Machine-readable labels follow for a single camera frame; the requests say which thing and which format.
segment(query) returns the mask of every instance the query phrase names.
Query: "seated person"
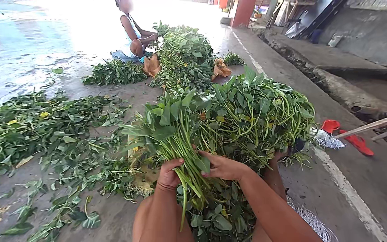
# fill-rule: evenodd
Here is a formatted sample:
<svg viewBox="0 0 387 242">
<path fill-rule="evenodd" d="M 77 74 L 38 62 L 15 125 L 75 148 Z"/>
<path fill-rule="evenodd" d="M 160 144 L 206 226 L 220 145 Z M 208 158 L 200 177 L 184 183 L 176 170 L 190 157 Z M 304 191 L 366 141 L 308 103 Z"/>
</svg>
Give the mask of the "seated person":
<svg viewBox="0 0 387 242">
<path fill-rule="evenodd" d="M 158 39 L 158 35 L 153 32 L 142 30 L 129 14 L 132 11 L 132 0 L 115 0 L 116 6 L 122 12 L 120 21 L 123 25 L 122 47 L 116 52 L 110 52 L 114 59 L 120 59 L 123 62 L 144 63 L 144 49 L 150 41 Z"/>
</svg>

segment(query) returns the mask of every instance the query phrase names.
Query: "hand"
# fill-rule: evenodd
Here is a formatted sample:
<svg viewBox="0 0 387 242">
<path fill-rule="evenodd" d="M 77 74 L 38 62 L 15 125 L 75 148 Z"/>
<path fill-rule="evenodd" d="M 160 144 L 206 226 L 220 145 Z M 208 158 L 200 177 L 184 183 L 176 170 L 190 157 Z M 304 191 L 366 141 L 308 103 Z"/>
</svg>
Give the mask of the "hand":
<svg viewBox="0 0 387 242">
<path fill-rule="evenodd" d="M 157 34 L 153 34 L 150 36 L 150 39 L 152 39 L 153 41 L 157 40 L 158 39 L 158 35 Z"/>
<path fill-rule="evenodd" d="M 210 160 L 212 168 L 210 173 L 201 172 L 204 177 L 218 177 L 225 180 L 238 180 L 240 181 L 246 174 L 253 171 L 247 165 L 236 162 L 234 160 L 215 156 L 208 152 L 198 150 L 198 153 Z"/>
<path fill-rule="evenodd" d="M 183 162 L 185 162 L 185 160 L 179 158 L 165 162 L 161 166 L 157 184 L 160 185 L 162 189 L 174 191 L 177 185 L 180 184 L 180 179 L 173 169 L 183 164 Z"/>
</svg>

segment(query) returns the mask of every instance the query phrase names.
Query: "red sandal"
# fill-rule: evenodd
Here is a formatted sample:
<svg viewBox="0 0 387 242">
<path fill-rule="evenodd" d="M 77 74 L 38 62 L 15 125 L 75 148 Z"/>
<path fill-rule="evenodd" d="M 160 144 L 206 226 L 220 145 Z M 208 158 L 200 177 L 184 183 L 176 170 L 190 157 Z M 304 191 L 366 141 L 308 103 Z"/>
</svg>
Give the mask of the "red sandal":
<svg viewBox="0 0 387 242">
<path fill-rule="evenodd" d="M 340 128 L 340 122 L 337 120 L 327 119 L 323 122 L 322 128 L 326 133 L 332 134 L 334 130 Z"/>
<path fill-rule="evenodd" d="M 343 134 L 343 133 L 346 133 L 347 131 L 345 130 L 340 130 L 339 133 L 340 134 Z M 358 136 L 358 135 L 351 135 L 351 136 L 348 136 L 348 137 L 345 137 L 344 138 L 345 140 L 349 141 L 349 143 L 351 143 L 353 146 L 355 146 L 355 148 L 363 153 L 364 155 L 366 156 L 372 156 L 374 155 L 374 152 L 372 150 L 370 150 L 366 144 L 365 144 L 365 140 L 361 137 L 361 136 Z"/>
</svg>

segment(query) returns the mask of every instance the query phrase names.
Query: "yellow leaf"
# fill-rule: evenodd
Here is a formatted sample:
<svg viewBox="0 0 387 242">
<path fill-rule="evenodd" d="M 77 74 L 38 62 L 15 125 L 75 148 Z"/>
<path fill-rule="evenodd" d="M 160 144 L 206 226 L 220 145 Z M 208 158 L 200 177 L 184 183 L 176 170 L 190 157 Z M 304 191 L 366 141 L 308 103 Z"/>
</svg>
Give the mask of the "yellow leaf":
<svg viewBox="0 0 387 242">
<path fill-rule="evenodd" d="M 26 162 L 29 162 L 34 156 L 30 156 L 30 157 L 26 157 L 24 159 L 22 159 L 17 165 L 16 165 L 16 168 L 19 168 L 21 166 L 23 166 Z"/>
<path fill-rule="evenodd" d="M 223 116 L 219 116 L 219 115 L 216 117 L 216 120 L 220 121 L 220 122 L 225 122 L 225 118 Z"/>
<path fill-rule="evenodd" d="M 13 119 L 10 122 L 8 122 L 8 125 L 17 123 L 17 119 Z"/>
<path fill-rule="evenodd" d="M 225 206 L 222 206 L 222 214 L 223 214 L 223 216 L 225 216 L 226 218 L 229 218 L 229 217 L 228 217 L 228 214 L 226 213 Z"/>
<path fill-rule="evenodd" d="M 40 113 L 40 118 L 47 118 L 47 116 L 49 116 L 50 115 L 50 113 L 48 113 L 48 112 L 42 112 L 42 113 Z"/>
</svg>

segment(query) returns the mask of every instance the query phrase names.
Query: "knee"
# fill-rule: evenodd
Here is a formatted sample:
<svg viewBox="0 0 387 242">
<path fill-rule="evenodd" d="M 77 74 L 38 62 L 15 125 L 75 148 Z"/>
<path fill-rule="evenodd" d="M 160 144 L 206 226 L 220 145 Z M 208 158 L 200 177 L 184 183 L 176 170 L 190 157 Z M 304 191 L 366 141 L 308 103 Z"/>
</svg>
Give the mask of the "knee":
<svg viewBox="0 0 387 242">
<path fill-rule="evenodd" d="M 141 41 L 139 39 L 134 39 L 131 42 L 130 48 L 131 48 L 132 53 L 136 56 L 140 56 L 143 53 L 143 44 L 141 43 Z"/>
</svg>

